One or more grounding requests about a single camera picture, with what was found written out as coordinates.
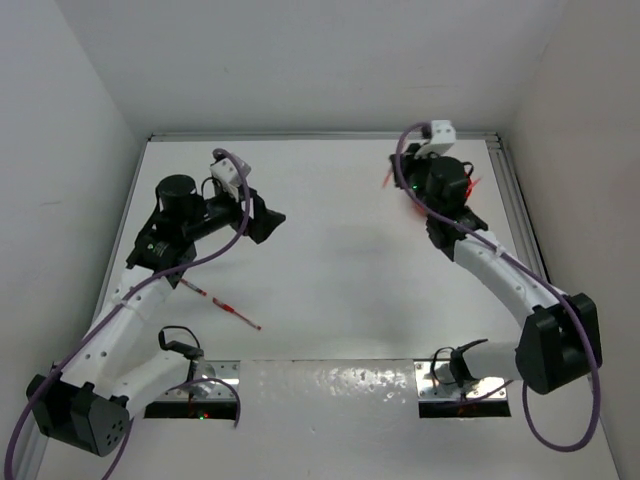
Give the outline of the red gel pen long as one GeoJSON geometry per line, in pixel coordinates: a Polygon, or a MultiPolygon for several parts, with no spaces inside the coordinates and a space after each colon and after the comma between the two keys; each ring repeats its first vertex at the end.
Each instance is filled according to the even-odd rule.
{"type": "Polygon", "coordinates": [[[236,311],[232,306],[230,306],[229,304],[222,302],[221,300],[219,300],[216,297],[212,298],[212,303],[214,305],[216,305],[218,308],[224,310],[225,312],[239,318],[241,321],[243,321],[244,323],[246,323],[247,325],[249,325],[251,328],[257,330],[257,331],[261,331],[262,327],[258,324],[256,324],[255,322],[253,322],[252,320],[250,320],[249,318],[247,318],[246,316],[244,316],[243,314],[239,313],[238,311],[236,311]]]}

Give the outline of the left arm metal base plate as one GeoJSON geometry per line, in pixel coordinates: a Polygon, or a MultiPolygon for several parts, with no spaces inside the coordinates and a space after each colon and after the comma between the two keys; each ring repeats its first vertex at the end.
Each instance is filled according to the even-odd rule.
{"type": "Polygon", "coordinates": [[[238,361],[203,361],[190,374],[190,380],[201,380],[201,383],[188,385],[166,391],[156,402],[186,402],[190,396],[197,402],[235,401],[231,390],[212,378],[225,382],[239,390],[240,363],[238,361]]]}

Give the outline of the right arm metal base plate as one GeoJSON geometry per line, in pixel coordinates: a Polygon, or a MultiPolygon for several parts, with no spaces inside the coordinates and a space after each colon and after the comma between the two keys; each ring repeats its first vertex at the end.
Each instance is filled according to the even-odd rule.
{"type": "Polygon", "coordinates": [[[416,361],[418,398],[431,403],[493,401],[507,399],[507,381],[500,377],[471,380],[459,387],[449,372],[449,360],[416,361]]]}

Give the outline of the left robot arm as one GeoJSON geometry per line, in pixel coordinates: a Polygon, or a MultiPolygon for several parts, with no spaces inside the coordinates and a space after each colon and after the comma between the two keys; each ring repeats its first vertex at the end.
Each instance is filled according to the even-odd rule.
{"type": "Polygon", "coordinates": [[[162,393],[193,378],[204,356],[198,345],[158,335],[159,351],[126,374],[120,366],[143,327],[195,262],[195,244],[225,227],[260,244],[285,222],[239,176],[212,174],[214,194],[205,198],[183,174],[162,179],[155,206],[111,299],[92,322],[79,351],[36,375],[26,390],[28,409],[45,436],[99,457],[123,442],[131,420],[162,393]]]}

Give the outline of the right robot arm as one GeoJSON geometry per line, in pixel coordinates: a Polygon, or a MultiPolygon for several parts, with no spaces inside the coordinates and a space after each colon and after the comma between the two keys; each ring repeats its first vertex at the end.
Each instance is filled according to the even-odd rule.
{"type": "Polygon", "coordinates": [[[514,342],[478,339],[454,348],[436,372],[442,382],[464,388],[502,377],[545,395],[602,366],[595,302],[556,288],[503,247],[467,204],[472,163],[426,143],[400,147],[389,161],[395,186],[425,213],[433,246],[484,285],[520,327],[514,342]]]}

